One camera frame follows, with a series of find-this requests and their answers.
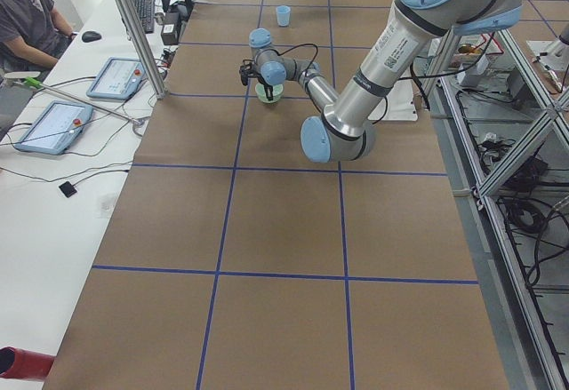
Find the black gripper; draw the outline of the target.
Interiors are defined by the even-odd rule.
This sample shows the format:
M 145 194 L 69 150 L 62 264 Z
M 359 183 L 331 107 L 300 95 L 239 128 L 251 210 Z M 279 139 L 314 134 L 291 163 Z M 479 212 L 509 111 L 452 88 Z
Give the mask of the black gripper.
M 239 67 L 240 80 L 243 86 L 249 84 L 250 79 L 256 79 L 259 83 L 264 85 L 264 92 L 267 101 L 274 100 L 273 86 L 269 85 L 264 77 L 261 75 L 259 69 L 252 61 L 244 61 Z

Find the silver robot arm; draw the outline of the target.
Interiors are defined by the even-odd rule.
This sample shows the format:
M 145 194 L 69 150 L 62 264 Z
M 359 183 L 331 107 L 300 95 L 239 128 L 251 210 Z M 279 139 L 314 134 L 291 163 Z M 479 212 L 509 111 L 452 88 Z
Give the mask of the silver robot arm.
M 336 92 L 309 60 L 281 56 L 264 28 L 251 32 L 252 57 L 239 69 L 241 80 L 257 79 L 270 94 L 285 81 L 297 82 L 319 110 L 301 126 L 301 146 L 314 163 L 352 161 L 375 142 L 370 114 L 432 39 L 496 32 L 514 26 L 522 0 L 394 0 L 389 21 L 357 72 Z

